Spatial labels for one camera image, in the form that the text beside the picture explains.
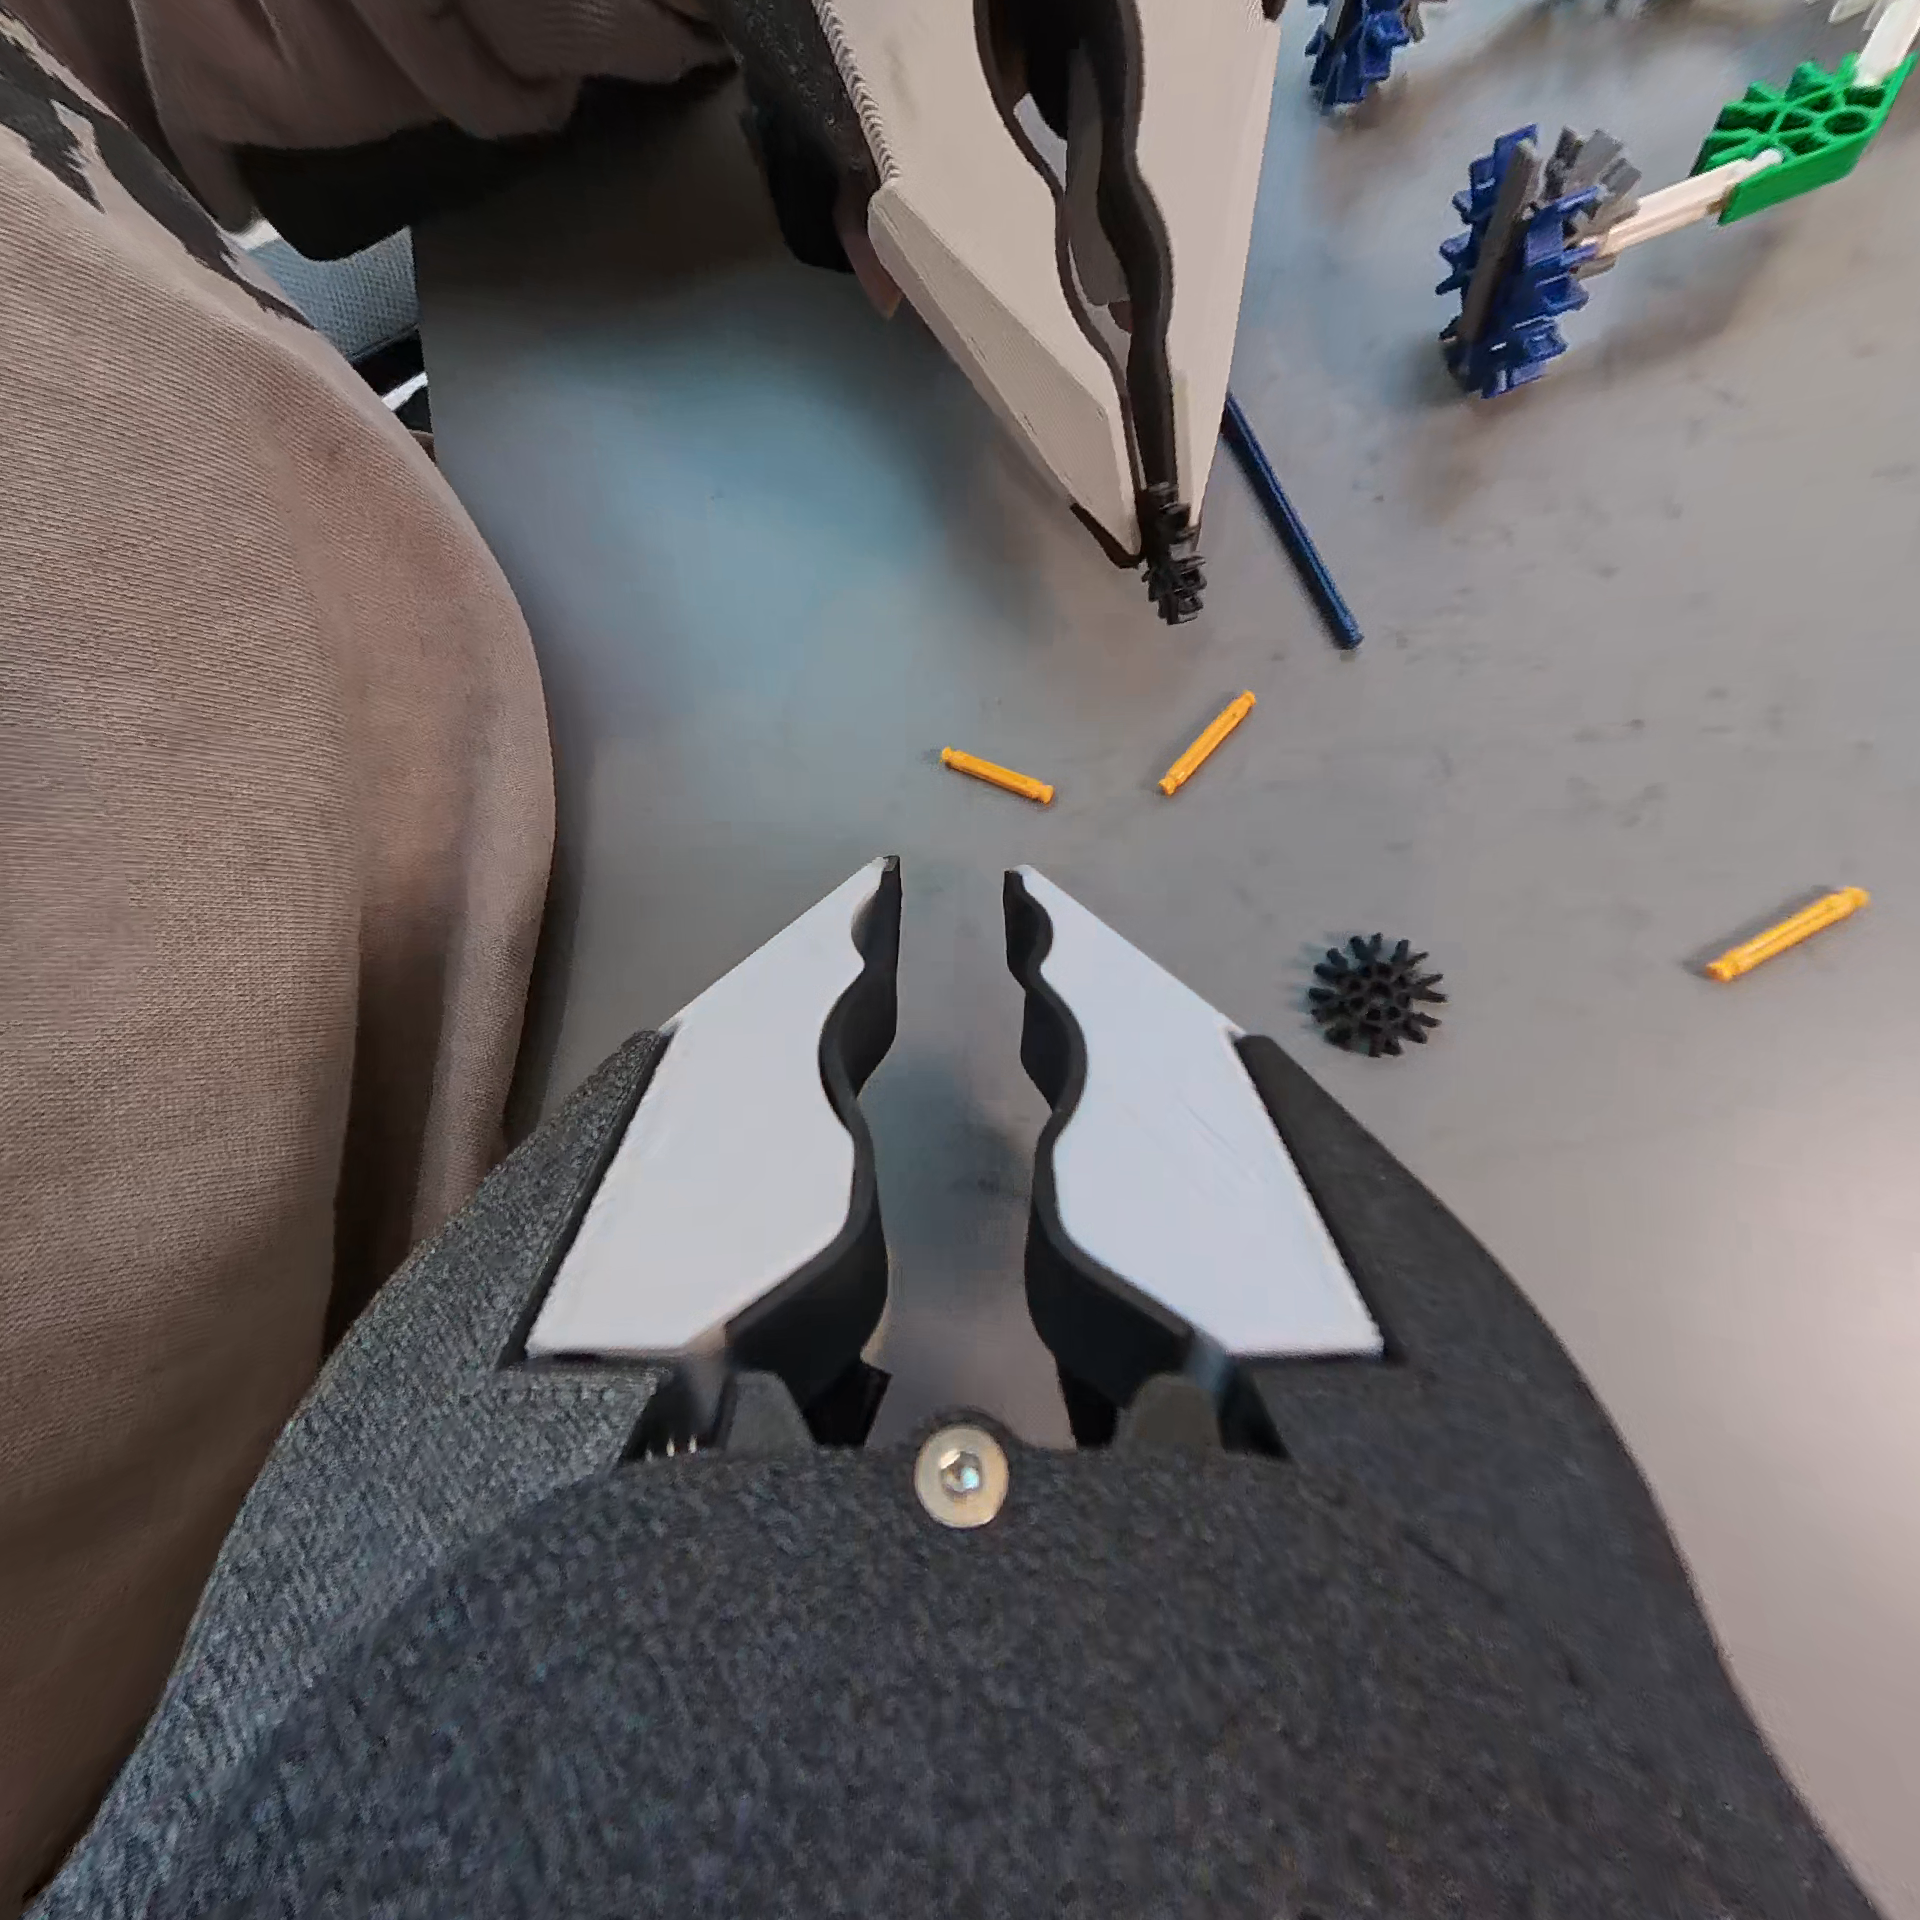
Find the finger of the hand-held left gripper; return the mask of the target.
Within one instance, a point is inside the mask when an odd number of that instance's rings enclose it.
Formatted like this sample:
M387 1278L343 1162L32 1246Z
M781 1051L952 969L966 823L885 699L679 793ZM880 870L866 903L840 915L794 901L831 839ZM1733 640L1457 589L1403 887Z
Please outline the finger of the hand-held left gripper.
M1030 465L1138 563L1120 385L1067 294L1061 189L1003 97L984 6L822 3L819 26L877 169L880 266Z
M1127 290L1125 393L1138 485L1203 509L1251 243L1279 13L1114 8L1099 214Z

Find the colourful toy rod model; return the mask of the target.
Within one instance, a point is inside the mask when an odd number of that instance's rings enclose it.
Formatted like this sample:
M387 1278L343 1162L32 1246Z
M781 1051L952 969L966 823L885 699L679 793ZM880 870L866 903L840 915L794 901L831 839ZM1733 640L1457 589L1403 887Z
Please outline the colourful toy rod model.
M1455 309L1438 334L1453 385L1515 393L1566 352L1562 323L1626 253L1688 229L1730 227L1847 178L1914 73L1917 6L1823 6L1858 48L1800 62L1723 104L1683 177L1648 185L1617 135L1537 126L1501 133L1453 193L1455 229L1434 285Z

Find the black snowflake connector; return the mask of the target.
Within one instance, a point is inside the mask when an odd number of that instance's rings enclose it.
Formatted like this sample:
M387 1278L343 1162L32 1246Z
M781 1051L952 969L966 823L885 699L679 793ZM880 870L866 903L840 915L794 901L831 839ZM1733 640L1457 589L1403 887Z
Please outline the black snowflake connector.
M1203 605L1206 573L1192 509L1171 482L1154 482L1136 495L1136 520L1146 599L1167 626L1195 621Z
M1304 990L1306 1015L1334 1050L1381 1061L1423 1047L1445 1023L1445 977L1430 957L1382 934L1326 949Z

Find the grey desk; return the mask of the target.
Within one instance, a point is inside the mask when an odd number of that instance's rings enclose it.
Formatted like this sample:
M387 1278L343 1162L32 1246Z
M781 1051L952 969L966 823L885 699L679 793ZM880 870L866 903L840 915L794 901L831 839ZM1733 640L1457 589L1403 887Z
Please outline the grey desk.
M1858 30L1440 6L1336 121L1311 26L1279 24L1231 393L1352 655L1231 461L1203 613L1163 626L913 317L786 256L727 95L593 123L421 229L438 462L554 738L519 1128L897 855L875 1437L976 1403L1062 1446L1001 934L1001 874L1035 864L1279 1042L1523 1287L1783 1762L1914 1915L1914 98L1843 182L1629 253L1544 377L1472 400L1432 287L1477 153L1607 129L1661 185L1742 85ZM1869 909L1698 971L1843 886ZM1445 977L1423 1047L1368 1061L1310 1021L1354 934Z

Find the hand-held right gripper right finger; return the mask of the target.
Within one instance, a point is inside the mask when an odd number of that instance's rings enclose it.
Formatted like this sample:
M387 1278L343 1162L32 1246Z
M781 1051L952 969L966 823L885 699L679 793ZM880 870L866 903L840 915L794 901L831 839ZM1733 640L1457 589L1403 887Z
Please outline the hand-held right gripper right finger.
M1071 1400L1163 1381L1255 1424L1246 1371L1378 1365L1384 1334L1258 1071L1277 1051L1035 867L1001 882L1019 1061L1047 1105L1023 1297Z

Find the person's left forearm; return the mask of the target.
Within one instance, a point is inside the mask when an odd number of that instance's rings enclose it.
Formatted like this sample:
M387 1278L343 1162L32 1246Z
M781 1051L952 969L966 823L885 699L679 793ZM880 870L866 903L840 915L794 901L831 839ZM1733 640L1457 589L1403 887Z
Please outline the person's left forearm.
M136 3L141 75L187 182L224 224L265 217L255 161L369 150L453 129L557 133L586 83L671 85L723 70L706 6Z

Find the long blue toy rod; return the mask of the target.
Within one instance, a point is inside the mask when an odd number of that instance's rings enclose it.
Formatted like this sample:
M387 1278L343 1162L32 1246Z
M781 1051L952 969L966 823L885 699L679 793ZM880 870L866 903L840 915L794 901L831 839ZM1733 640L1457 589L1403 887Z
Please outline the long blue toy rod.
M1222 400L1221 441L1230 450L1239 475L1251 491L1266 526L1279 543L1281 557L1286 558L1301 590L1306 595L1314 613L1320 617L1333 645L1344 655L1357 651L1362 648L1357 617L1336 589L1333 573L1304 528L1303 518L1288 501L1288 495L1283 491L1275 466L1266 457L1248 415L1231 393Z

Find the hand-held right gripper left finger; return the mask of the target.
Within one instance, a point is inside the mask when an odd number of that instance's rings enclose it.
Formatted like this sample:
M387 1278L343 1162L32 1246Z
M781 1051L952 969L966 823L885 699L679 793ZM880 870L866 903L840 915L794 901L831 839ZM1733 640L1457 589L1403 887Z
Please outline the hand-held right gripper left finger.
M887 1304L859 1093L896 1038L902 881L857 870L680 1007L522 1336L661 1363L715 1424L734 1376L831 1397Z

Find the person's beige shirt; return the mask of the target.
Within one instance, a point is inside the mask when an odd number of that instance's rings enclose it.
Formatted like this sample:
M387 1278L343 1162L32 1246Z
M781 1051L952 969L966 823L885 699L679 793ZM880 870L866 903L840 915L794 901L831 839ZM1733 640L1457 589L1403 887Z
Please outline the person's beige shirt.
M534 650L415 437L3 9L3 1903L497 1149Z

